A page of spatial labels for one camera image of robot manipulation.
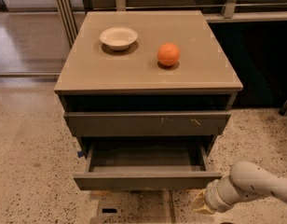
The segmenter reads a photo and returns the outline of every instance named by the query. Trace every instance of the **bowl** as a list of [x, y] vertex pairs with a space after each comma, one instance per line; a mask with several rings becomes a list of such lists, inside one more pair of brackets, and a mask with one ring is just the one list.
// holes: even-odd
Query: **bowl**
[[103, 31], [100, 40], [112, 50], [124, 50], [136, 41], [137, 36], [137, 33], [128, 27], [113, 27]]

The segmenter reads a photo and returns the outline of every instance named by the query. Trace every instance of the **orange fruit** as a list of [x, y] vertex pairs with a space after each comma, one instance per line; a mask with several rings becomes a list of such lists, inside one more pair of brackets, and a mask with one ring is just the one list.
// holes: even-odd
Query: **orange fruit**
[[176, 64], [180, 59], [180, 50], [173, 43], [164, 43], [157, 52], [159, 62], [166, 66]]

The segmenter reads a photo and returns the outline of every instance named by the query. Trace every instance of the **closed drawer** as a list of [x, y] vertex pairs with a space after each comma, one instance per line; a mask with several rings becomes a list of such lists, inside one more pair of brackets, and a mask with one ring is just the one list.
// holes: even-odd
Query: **closed drawer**
[[91, 144], [81, 190], [204, 189], [221, 174], [210, 172], [202, 144], [178, 139], [136, 144]]
[[73, 136], [218, 135], [229, 111], [199, 112], [66, 112]]

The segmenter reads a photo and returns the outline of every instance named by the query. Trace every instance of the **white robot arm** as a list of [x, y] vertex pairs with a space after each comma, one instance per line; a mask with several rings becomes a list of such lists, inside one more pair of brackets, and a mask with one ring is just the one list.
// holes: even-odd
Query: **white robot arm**
[[228, 176], [212, 181], [200, 191], [193, 206], [201, 214], [224, 213], [236, 203], [268, 196], [287, 203], [287, 178], [273, 175], [251, 162], [238, 161]]

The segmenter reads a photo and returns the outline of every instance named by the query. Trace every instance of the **speckled floor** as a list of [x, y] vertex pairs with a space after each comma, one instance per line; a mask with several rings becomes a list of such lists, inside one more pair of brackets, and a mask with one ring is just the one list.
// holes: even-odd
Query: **speckled floor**
[[[54, 79], [0, 78], [0, 224], [287, 223], [287, 204], [275, 198], [204, 216], [192, 211], [197, 190], [80, 191], [73, 173], [83, 172], [86, 161], [76, 155], [79, 145], [63, 120], [54, 86]], [[210, 167], [227, 175], [231, 164], [245, 160], [287, 177], [287, 116], [273, 108], [231, 112]], [[107, 208], [116, 213], [104, 213]]]

